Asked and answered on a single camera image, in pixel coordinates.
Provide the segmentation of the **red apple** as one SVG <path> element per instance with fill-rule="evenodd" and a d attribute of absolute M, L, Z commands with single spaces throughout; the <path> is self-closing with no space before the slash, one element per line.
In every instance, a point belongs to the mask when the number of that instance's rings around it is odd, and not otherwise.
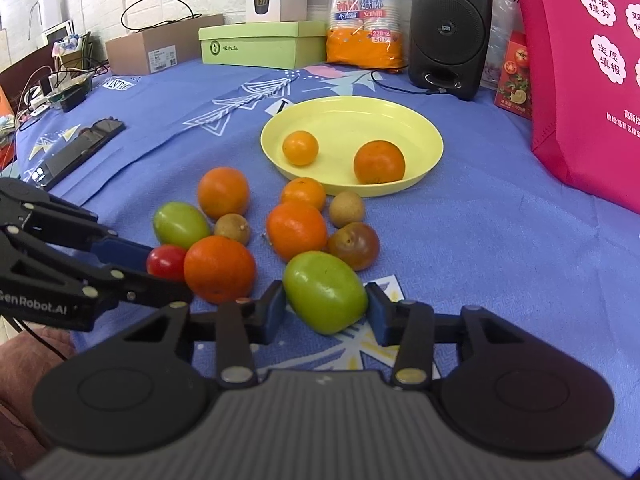
<path fill-rule="evenodd" d="M 146 272 L 172 282 L 184 281 L 186 250 L 175 245 L 162 245 L 151 250 L 146 258 Z"/>

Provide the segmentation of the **green apple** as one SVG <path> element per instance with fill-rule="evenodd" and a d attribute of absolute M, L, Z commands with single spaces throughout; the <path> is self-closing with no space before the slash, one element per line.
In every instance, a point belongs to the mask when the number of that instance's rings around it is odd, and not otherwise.
<path fill-rule="evenodd" d="M 189 249 L 212 234 L 204 214 L 191 204 L 169 202 L 157 208 L 152 220 L 154 234 L 161 245 Z"/>
<path fill-rule="evenodd" d="M 352 268 L 326 252 L 303 252 L 283 272 L 288 304 L 316 333 L 330 336 L 349 328 L 368 310 L 362 281 Z"/>

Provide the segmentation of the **large front orange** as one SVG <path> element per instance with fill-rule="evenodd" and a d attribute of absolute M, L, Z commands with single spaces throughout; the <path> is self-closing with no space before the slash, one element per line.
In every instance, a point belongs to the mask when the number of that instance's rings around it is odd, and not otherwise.
<path fill-rule="evenodd" d="M 357 151 L 352 169 L 360 184 L 395 182 L 405 177 L 406 161 L 395 144 L 374 140 Z"/>

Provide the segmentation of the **small yellow-orange citrus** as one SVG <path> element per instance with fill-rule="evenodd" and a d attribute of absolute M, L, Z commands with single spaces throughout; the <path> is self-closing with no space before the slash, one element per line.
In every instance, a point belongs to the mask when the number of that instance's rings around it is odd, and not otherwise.
<path fill-rule="evenodd" d="M 319 154 L 319 143 L 310 132 L 298 130 L 290 133 L 282 142 L 282 153 L 296 167 L 312 164 Z"/>

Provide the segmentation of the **brown kiwi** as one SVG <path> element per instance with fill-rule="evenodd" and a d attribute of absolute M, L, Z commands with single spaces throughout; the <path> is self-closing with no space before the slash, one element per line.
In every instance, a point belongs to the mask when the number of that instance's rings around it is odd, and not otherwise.
<path fill-rule="evenodd" d="M 214 234 L 246 246 L 250 241 L 252 229 L 242 214 L 224 214 L 215 222 Z"/>
<path fill-rule="evenodd" d="M 329 206 L 332 224 L 341 229 L 352 222 L 361 222 L 366 215 L 362 198 L 355 192 L 344 191 L 333 197 Z"/>

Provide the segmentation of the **blue patterned tablecloth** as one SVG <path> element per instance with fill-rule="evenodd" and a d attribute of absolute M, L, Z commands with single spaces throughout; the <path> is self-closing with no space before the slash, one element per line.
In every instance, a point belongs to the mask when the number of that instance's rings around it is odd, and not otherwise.
<path fill-rule="evenodd" d="M 265 70 L 184 63 L 146 77 L 101 77 L 68 113 L 49 110 L 17 135 L 30 174 L 81 128 L 112 116 L 126 129 L 55 187 L 120 236 L 156 242 L 159 206 L 194 203 L 201 177 L 239 169 L 250 184 L 250 251 L 257 290 L 284 265 L 265 221 L 285 180 L 260 133 L 287 105 L 373 96 L 426 117 L 444 140 L 418 184 L 366 203 L 381 252 L 363 281 L 394 276 L 407 298 L 456 313 L 477 304 L 597 370 L 615 413 L 600 452 L 622 471 L 639 465 L 639 218 L 562 184 L 529 147 L 530 125 L 495 106 L 424 96 L 405 76 L 314 66 Z"/>

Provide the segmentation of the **centre right orange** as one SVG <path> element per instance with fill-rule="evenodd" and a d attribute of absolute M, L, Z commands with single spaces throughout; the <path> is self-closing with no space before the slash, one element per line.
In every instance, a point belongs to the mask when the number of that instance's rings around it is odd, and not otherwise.
<path fill-rule="evenodd" d="M 303 252 L 323 250 L 329 239 L 321 212 L 299 200 L 279 204 L 270 211 L 266 234 L 274 252 L 285 262 Z"/>

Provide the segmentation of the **black remote control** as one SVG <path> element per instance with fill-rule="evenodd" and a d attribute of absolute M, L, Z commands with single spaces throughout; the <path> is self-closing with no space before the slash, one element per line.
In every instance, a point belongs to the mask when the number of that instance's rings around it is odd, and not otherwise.
<path fill-rule="evenodd" d="M 61 151 L 40 162 L 27 181 L 38 188 L 50 190 L 125 129 L 126 125 L 113 117 L 100 119 L 91 127 L 82 128 Z"/>

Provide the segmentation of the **back left orange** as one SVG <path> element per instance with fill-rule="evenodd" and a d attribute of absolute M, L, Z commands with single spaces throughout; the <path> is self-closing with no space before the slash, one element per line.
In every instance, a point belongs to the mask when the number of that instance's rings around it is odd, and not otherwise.
<path fill-rule="evenodd" d="M 250 187 L 240 170 L 217 167 L 198 182 L 198 203 L 209 219 L 225 214 L 245 214 L 250 204 Z"/>

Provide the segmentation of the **brown kiwi right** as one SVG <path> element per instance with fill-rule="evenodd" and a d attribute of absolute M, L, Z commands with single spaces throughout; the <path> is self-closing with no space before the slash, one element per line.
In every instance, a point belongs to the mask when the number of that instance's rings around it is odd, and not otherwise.
<path fill-rule="evenodd" d="M 333 197 L 329 206 L 332 224 L 341 229 L 352 222 L 361 222 L 366 215 L 362 198 L 355 192 L 344 191 Z"/>

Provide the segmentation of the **small back orange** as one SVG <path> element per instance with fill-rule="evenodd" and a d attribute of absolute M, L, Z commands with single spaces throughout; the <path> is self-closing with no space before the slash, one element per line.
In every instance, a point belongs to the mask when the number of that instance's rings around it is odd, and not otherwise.
<path fill-rule="evenodd" d="M 313 178 L 296 178 L 286 184 L 280 194 L 280 203 L 303 202 L 322 212 L 326 206 L 326 191 Z"/>

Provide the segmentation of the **cluttered electronics pile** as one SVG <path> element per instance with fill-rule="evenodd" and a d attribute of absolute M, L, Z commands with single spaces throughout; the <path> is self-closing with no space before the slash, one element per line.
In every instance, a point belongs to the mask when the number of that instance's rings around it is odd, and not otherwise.
<path fill-rule="evenodd" d="M 16 123 L 29 120 L 32 111 L 47 104 L 50 94 L 73 87 L 73 79 L 87 79 L 108 71 L 108 61 L 98 52 L 98 42 L 91 32 L 78 37 L 65 51 L 67 38 L 35 50 L 21 60 L 1 66 L 1 115 L 8 106 Z"/>

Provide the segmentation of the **yellow plastic plate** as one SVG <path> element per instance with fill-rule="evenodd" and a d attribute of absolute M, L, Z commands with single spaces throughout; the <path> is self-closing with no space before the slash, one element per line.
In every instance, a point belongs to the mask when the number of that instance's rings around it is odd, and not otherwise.
<path fill-rule="evenodd" d="M 306 167 L 292 165 L 282 144 L 295 131 L 311 133 L 319 154 Z M 405 157 L 402 179 L 361 184 L 352 161 L 363 144 L 384 140 L 396 145 Z M 260 146 L 266 157 L 288 179 L 311 177 L 329 195 L 354 191 L 362 197 L 384 196 L 410 188 L 422 180 L 442 158 L 444 141 L 423 115 L 400 104 L 366 96 L 329 96 L 287 107 L 262 128 Z"/>

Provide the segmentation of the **paper cups package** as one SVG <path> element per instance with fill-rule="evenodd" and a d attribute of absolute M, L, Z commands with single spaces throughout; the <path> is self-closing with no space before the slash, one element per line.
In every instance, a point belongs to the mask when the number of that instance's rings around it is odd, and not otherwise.
<path fill-rule="evenodd" d="M 399 70 L 400 0 L 329 0 L 326 60 L 365 70 Z"/>

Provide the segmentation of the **pink tote bag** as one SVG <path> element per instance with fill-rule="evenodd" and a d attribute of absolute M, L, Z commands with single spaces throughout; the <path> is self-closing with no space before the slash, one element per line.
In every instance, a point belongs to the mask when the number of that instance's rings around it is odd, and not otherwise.
<path fill-rule="evenodd" d="M 520 0 L 532 151 L 561 182 L 639 208 L 639 0 Z"/>

